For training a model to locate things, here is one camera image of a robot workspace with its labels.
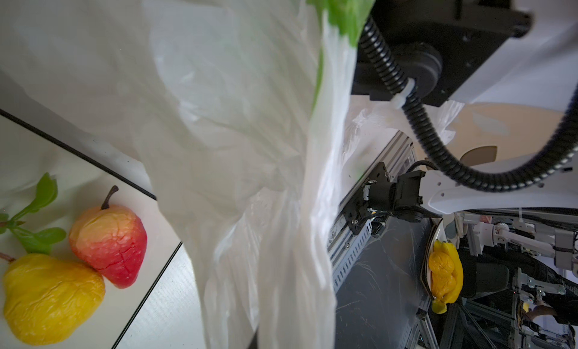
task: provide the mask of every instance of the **dark gray table surface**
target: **dark gray table surface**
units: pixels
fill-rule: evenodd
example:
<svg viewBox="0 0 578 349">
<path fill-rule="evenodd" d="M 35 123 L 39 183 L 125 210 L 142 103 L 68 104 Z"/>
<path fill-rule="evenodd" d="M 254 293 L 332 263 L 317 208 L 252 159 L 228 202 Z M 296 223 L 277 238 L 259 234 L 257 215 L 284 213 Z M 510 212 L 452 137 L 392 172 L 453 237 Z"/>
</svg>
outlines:
<svg viewBox="0 0 578 349">
<path fill-rule="evenodd" d="M 420 281 L 430 221 L 390 218 L 337 292 L 336 349 L 403 348 L 427 299 Z"/>
</svg>

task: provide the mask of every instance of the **black line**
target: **black line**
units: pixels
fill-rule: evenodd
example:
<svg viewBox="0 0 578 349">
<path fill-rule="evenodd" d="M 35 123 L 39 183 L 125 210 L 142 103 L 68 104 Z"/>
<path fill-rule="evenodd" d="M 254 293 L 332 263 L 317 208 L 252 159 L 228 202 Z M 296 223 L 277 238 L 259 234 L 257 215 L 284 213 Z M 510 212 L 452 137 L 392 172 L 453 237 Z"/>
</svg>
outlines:
<svg viewBox="0 0 578 349">
<path fill-rule="evenodd" d="M 96 167 L 100 168 L 101 170 L 103 170 L 104 172 L 107 172 L 108 174 L 110 174 L 111 176 L 114 176 L 115 178 L 121 180 L 122 182 L 126 183 L 127 185 L 137 189 L 139 192 L 141 192 L 142 194 L 147 195 L 148 197 L 152 198 L 153 200 L 157 200 L 157 197 L 153 194 L 151 194 L 150 192 L 148 192 L 147 190 L 145 190 L 144 188 L 136 185 L 135 183 L 129 181 L 128 179 L 124 178 L 123 176 L 119 175 L 118 173 L 112 171 L 110 168 L 100 164 L 99 162 L 93 160 L 92 158 L 86 156 L 85 154 L 83 154 L 82 152 L 75 150 L 74 148 L 70 147 L 68 144 L 57 140 L 56 138 L 54 138 L 53 136 L 48 135 L 45 132 L 42 132 L 41 130 L 39 130 L 38 128 L 24 122 L 23 120 L 19 119 L 18 117 L 15 117 L 14 115 L 0 109 L 0 115 L 2 115 L 3 117 L 11 120 L 12 122 L 28 129 L 29 131 L 32 131 L 33 133 L 37 134 L 38 136 L 54 143 L 55 145 L 64 148 L 65 150 L 67 150 L 68 152 L 72 153 L 73 155 L 76 155 L 79 158 L 84 159 L 86 162 L 95 165 Z M 152 293 L 153 289 L 155 288 L 155 286 L 157 285 L 158 281 L 161 280 L 161 276 L 163 276 L 163 273 L 165 273 L 166 268 L 169 266 L 169 264 L 171 263 L 171 261 L 173 260 L 173 258 L 175 257 L 177 251 L 179 250 L 179 248 L 183 245 L 182 242 L 180 242 L 177 245 L 177 248 L 175 249 L 175 251 L 173 251 L 173 253 L 171 254 L 171 256 L 169 257 L 169 259 L 167 260 L 165 266 L 163 266 L 163 269 L 161 270 L 161 272 L 157 275 L 157 278 L 154 280 L 153 284 L 151 285 L 151 287 L 148 289 L 146 295 L 144 296 L 144 298 L 142 299 L 142 301 L 139 303 L 139 306 L 136 308 L 135 312 L 133 313 L 133 315 L 131 316 L 130 320 L 128 321 L 128 323 L 126 323 L 125 327 L 123 328 L 123 330 L 120 333 L 119 338 L 114 342 L 112 349 L 115 349 L 120 341 L 122 340 L 124 334 L 126 333 L 126 331 L 128 330 L 129 326 L 131 326 L 132 322 L 134 321 L 134 319 L 136 318 L 136 316 L 138 315 L 139 311 L 141 310 L 141 308 L 143 307 L 143 305 L 145 304 L 146 300 L 148 299 L 148 296 Z"/>
<path fill-rule="evenodd" d="M 135 183 L 129 181 L 128 179 L 125 179 L 123 176 L 119 175 L 118 173 L 112 171 L 110 168 L 100 164 L 99 162 L 93 160 L 92 158 L 86 156 L 85 154 L 83 154 L 82 152 L 75 150 L 74 148 L 70 147 L 68 144 L 63 143 L 62 141 L 57 140 L 56 138 L 54 138 L 53 136 L 48 135 L 45 132 L 42 132 L 41 130 L 39 130 L 38 128 L 29 125 L 28 123 L 24 122 L 23 120 L 19 119 L 18 117 L 13 116 L 12 114 L 0 109 L 0 115 L 6 117 L 7 119 L 11 120 L 12 122 L 21 125 L 22 127 L 34 132 L 35 134 L 39 135 L 40 137 L 54 143 L 55 145 L 64 148 L 65 150 L 67 150 L 68 152 L 84 159 L 86 162 L 97 166 L 98 168 L 100 168 L 101 170 L 103 170 L 104 172 L 110 174 L 111 176 L 116 177 L 117 179 L 120 179 L 122 182 L 126 183 L 127 185 L 137 189 L 138 191 L 140 191 L 142 194 L 147 195 L 148 197 L 152 198 L 153 200 L 156 200 L 157 197 L 153 194 L 151 194 L 150 192 L 148 192 L 147 190 L 145 190 L 144 188 L 142 188 L 141 186 L 136 185 Z"/>
<path fill-rule="evenodd" d="M 121 331 L 119 338 L 114 342 L 114 344 L 112 345 L 112 349 L 116 349 L 116 347 L 120 344 L 120 341 L 123 339 L 124 335 L 126 334 L 126 331 L 128 330 L 128 327 L 131 326 L 132 322 L 134 321 L 134 319 L 136 318 L 136 316 L 138 315 L 139 311 L 141 310 L 141 308 L 143 307 L 143 305 L 146 302 L 146 299 L 148 299 L 148 295 L 150 295 L 150 293 L 153 292 L 153 289 L 155 286 L 157 286 L 157 283 L 159 280 L 161 280 L 161 276 L 163 276 L 163 273 L 165 273 L 165 270 L 167 267 L 169 267 L 170 262 L 173 260 L 173 258 L 175 257 L 175 255 L 177 254 L 177 251 L 179 250 L 179 248 L 181 247 L 183 243 L 180 242 L 177 246 L 177 248 L 175 249 L 175 251 L 173 252 L 173 254 L 170 256 L 169 260 L 166 262 L 165 266 L 163 267 L 163 269 L 161 270 L 161 272 L 158 274 L 157 278 L 155 279 L 155 281 L 153 282 L 153 285 L 150 287 L 150 289 L 148 289 L 146 295 L 144 296 L 144 298 L 142 299 L 141 303 L 139 304 L 139 306 L 136 308 L 134 314 L 131 316 L 130 320 L 128 321 L 128 323 L 126 323 L 126 326 L 124 327 L 124 329 Z"/>
</svg>

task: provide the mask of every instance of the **cable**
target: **cable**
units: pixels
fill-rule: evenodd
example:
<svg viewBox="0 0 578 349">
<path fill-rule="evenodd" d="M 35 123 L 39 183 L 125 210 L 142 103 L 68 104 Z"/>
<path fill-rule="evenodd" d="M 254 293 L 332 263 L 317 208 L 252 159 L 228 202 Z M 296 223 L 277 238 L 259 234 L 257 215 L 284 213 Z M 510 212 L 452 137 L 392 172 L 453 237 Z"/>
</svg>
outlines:
<svg viewBox="0 0 578 349">
<path fill-rule="evenodd" d="M 409 172 L 415 170 L 415 168 L 417 166 L 428 166 L 432 170 L 437 170 L 437 166 L 433 162 L 430 162 L 428 160 L 419 160 L 419 161 L 415 161 L 413 163 L 413 165 L 409 166 L 408 170 L 405 173 L 409 173 Z"/>
<path fill-rule="evenodd" d="M 406 85 L 406 76 L 371 16 L 365 23 L 359 46 L 387 90 L 393 95 L 400 93 Z M 556 172 L 578 151 L 578 86 L 550 141 L 527 163 L 502 173 L 480 172 L 460 163 L 437 135 L 415 87 L 402 109 L 417 140 L 439 170 L 457 183 L 478 191 L 506 192 L 533 185 Z"/>
<path fill-rule="evenodd" d="M 365 225 L 365 222 L 366 222 L 367 220 L 371 220 L 372 218 L 376 218 L 376 217 L 387 217 L 387 216 L 392 216 L 392 215 L 390 215 L 390 214 L 387 213 L 387 212 L 385 212 L 385 213 L 384 213 L 384 212 L 380 212 L 380 213 L 374 213 L 374 214 L 371 214 L 371 215 L 367 215 L 367 216 L 361 218 L 361 220 L 359 220 L 359 222 L 358 222 L 357 225 L 356 225 L 356 231 L 355 231 L 355 232 L 361 231 L 361 228 Z"/>
</svg>

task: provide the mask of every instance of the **white zip tie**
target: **white zip tie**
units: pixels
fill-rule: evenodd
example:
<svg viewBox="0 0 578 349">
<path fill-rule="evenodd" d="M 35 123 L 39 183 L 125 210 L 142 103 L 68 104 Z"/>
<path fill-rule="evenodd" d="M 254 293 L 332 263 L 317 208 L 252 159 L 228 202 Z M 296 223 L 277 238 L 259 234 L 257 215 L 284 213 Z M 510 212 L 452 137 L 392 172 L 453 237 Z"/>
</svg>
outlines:
<svg viewBox="0 0 578 349">
<path fill-rule="evenodd" d="M 415 87 L 415 80 L 413 78 L 408 78 L 408 83 L 405 85 L 405 88 L 402 89 L 400 93 L 397 93 L 392 99 L 391 104 L 397 110 L 401 109 L 405 104 L 405 100 L 408 98 L 408 95 L 412 92 L 413 87 Z"/>
</svg>

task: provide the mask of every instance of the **artificial leaf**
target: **artificial leaf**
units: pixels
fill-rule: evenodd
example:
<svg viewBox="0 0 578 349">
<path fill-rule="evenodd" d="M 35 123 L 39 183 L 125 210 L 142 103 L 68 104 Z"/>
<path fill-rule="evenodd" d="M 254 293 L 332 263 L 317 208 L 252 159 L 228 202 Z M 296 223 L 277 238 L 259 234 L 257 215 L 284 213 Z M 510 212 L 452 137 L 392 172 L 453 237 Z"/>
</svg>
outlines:
<svg viewBox="0 0 578 349">
<path fill-rule="evenodd" d="M 36 185 L 36 197 L 34 201 L 28 205 L 28 212 L 36 212 L 48 206 L 52 201 L 56 200 L 57 196 L 58 186 L 56 185 L 56 180 L 51 179 L 48 172 L 44 173 L 44 176 L 42 176 Z"/>
<path fill-rule="evenodd" d="M 14 236 L 24 246 L 24 249 L 29 254 L 50 254 L 51 247 L 49 244 L 39 241 L 32 232 L 22 229 L 20 227 L 10 228 Z"/>
<path fill-rule="evenodd" d="M 49 228 L 36 232 L 34 237 L 44 244 L 56 244 L 67 237 L 67 232 L 61 228 Z"/>
</svg>

